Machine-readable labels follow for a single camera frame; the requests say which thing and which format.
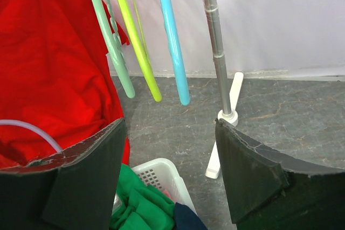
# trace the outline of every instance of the white plastic foot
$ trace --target white plastic foot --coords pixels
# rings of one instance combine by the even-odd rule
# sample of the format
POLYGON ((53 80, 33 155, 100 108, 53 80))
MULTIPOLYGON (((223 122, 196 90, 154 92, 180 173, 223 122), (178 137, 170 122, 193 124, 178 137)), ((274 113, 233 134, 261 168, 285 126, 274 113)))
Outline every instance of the white plastic foot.
POLYGON ((206 177, 209 177, 211 179, 217 179, 219 176, 220 171, 220 162, 218 157, 218 150, 217 150, 217 144, 215 142, 215 145, 213 146, 209 165, 206 169, 206 177))
MULTIPOLYGON (((238 124, 238 114, 236 111, 232 111, 230 115, 224 115, 223 111, 221 110, 218 113, 218 119, 225 119, 228 123, 232 124, 234 127, 238 124)), ((209 164, 206 169, 206 177, 211 179, 217 179, 220 172, 220 162, 218 157, 218 150, 217 150, 217 143, 215 142, 211 157, 209 160, 209 164)))
MULTIPOLYGON (((243 82, 243 73, 237 72, 233 78, 233 83, 232 83, 230 93, 229 93, 232 112, 230 115, 224 115, 222 110, 218 113, 218 119, 224 119, 228 123, 233 125, 234 127, 236 127, 238 124, 238 114, 235 110, 236 110, 236 105, 237 105, 238 96, 241 90, 242 82, 243 82)), ((219 172, 220 172, 220 162, 219 162, 219 157, 218 157, 217 143, 215 142, 205 175, 206 177, 217 179, 219 176, 219 172)))

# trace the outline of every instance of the white wall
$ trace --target white wall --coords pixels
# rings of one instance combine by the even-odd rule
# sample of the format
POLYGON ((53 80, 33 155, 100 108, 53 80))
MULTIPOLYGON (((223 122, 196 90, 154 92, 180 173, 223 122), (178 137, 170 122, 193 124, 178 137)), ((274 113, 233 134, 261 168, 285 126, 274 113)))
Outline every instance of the white wall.
MULTIPOLYGON (((137 2, 154 71, 171 75, 160 1, 137 2)), ((214 76, 203 0, 172 3, 187 73, 214 76)), ((345 0, 218 0, 218 5, 229 74, 345 75, 345 0)), ((125 54, 128 69, 140 73, 132 46, 125 54)))

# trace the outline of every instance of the mint green hanger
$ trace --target mint green hanger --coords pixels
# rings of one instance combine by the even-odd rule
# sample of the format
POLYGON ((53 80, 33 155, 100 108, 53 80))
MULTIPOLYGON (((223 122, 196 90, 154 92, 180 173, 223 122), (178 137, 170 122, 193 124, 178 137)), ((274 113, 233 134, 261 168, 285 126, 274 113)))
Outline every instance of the mint green hanger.
POLYGON ((132 82, 129 78, 129 74, 125 65, 125 59, 121 49, 121 39, 119 36, 118 27, 116 25, 114 12, 112 9, 111 1, 105 0, 109 14, 111 16, 110 23, 115 33, 112 33, 111 27, 108 22, 107 15, 104 10, 102 0, 92 0, 93 7, 97 16, 97 20, 101 27, 101 31, 106 42, 109 55, 112 63, 114 64, 115 70, 119 76, 120 82, 129 98, 135 96, 135 91, 132 82))

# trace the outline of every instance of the silver pole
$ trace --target silver pole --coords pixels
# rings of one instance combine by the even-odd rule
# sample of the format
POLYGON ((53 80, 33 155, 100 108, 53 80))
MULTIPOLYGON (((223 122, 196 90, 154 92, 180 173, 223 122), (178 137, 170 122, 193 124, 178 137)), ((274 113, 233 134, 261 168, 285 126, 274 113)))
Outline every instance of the silver pole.
POLYGON ((217 0, 204 0, 205 13, 213 51, 213 62, 215 63, 220 98, 222 101, 223 114, 231 114, 230 88, 227 81, 225 55, 223 49, 222 31, 220 29, 220 19, 217 0))

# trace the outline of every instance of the white plastic basket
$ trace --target white plastic basket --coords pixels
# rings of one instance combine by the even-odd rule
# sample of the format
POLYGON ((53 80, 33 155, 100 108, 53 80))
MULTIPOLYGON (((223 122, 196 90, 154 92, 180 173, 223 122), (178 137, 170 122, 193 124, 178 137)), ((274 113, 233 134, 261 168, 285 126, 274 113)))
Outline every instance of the white plastic basket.
POLYGON ((146 185, 155 186, 160 191, 167 190, 174 202, 187 205, 196 212, 187 187, 172 161, 158 158, 138 165, 132 170, 146 185))

